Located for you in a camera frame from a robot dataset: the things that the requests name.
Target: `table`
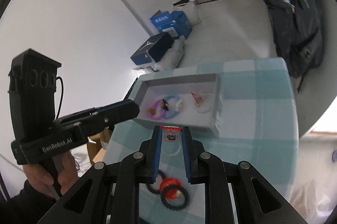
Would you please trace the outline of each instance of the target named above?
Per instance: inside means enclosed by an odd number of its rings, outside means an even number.
[[[298,153],[298,125],[288,71],[281,58],[201,64],[143,75],[130,98],[135,97],[142,81],[204,73],[218,73],[221,79],[224,101],[220,135],[215,139],[193,136],[191,132],[193,138],[223,161],[235,164],[249,161],[289,200]],[[137,151],[141,142],[151,135],[152,130],[133,120],[118,124],[107,147],[105,163],[121,161]],[[173,153],[176,147],[163,142],[162,149],[172,149]],[[170,211],[162,205],[159,196],[141,184],[139,216],[153,224],[205,223],[204,186],[188,184],[182,151],[175,156],[168,156],[169,153],[161,153],[159,168],[183,183],[191,203],[182,211]]]

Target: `open storage box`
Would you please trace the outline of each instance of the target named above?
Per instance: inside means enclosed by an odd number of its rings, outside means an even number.
[[[194,132],[212,133],[219,135],[215,127],[216,116],[222,109],[219,100],[220,79],[218,74],[202,74],[176,76],[152,79],[142,82],[135,96],[135,103],[139,105],[139,115],[134,119],[142,126],[153,129],[154,125],[189,126]],[[196,110],[192,93],[202,93],[208,96],[209,110],[200,113]],[[148,109],[158,99],[167,95],[178,95],[182,100],[181,111],[170,119],[152,120],[148,117]],[[176,101],[169,100],[168,107],[175,107]]]

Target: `black hair tie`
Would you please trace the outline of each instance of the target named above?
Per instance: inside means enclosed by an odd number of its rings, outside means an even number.
[[[164,179],[166,178],[165,173],[164,173],[163,171],[161,171],[161,170],[158,170],[158,175],[160,175],[161,180],[164,180]],[[146,184],[146,188],[147,188],[151,193],[153,193],[153,194],[155,194],[155,195],[159,195],[159,194],[160,194],[159,189],[156,190],[156,189],[152,188],[152,186],[151,186],[150,184]]]
[[[185,200],[184,200],[184,203],[183,203],[182,205],[177,205],[177,206],[175,206],[175,205],[171,205],[171,204],[169,204],[169,203],[167,202],[167,200],[166,200],[166,198],[165,198],[166,193],[167,193],[169,190],[172,190],[172,189],[178,190],[178,191],[180,191],[180,192],[184,195],[184,199],[185,199]],[[160,198],[161,198],[161,202],[163,203],[163,205],[164,205],[166,208],[168,208],[168,209],[170,209],[170,210],[173,210],[173,211],[180,211],[180,210],[185,209],[185,208],[188,206],[189,202],[190,202],[190,198],[189,198],[188,191],[187,191],[184,187],[179,186],[179,185],[175,185],[175,184],[169,185],[169,186],[165,187],[165,188],[161,191]]]

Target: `pink hair tie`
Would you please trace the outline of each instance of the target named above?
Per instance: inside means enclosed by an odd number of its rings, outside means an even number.
[[[157,100],[147,111],[147,115],[148,115],[148,118],[151,119],[151,120],[161,120],[165,114],[166,114],[166,110],[165,109],[161,109],[161,112],[159,113],[158,116],[154,116],[149,110],[152,108],[154,109],[155,111],[157,111],[157,108],[159,106],[160,103],[163,103],[163,100],[160,99],[160,100]]]

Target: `human hand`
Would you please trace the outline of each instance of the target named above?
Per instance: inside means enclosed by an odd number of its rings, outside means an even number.
[[[58,182],[61,185],[61,194],[65,194],[67,190],[78,180],[78,174],[75,159],[70,151],[65,152],[61,156],[61,164],[63,170],[58,175]],[[40,164],[23,165],[23,171],[31,184],[31,186],[40,193],[53,197],[48,185],[53,185],[54,179]]]

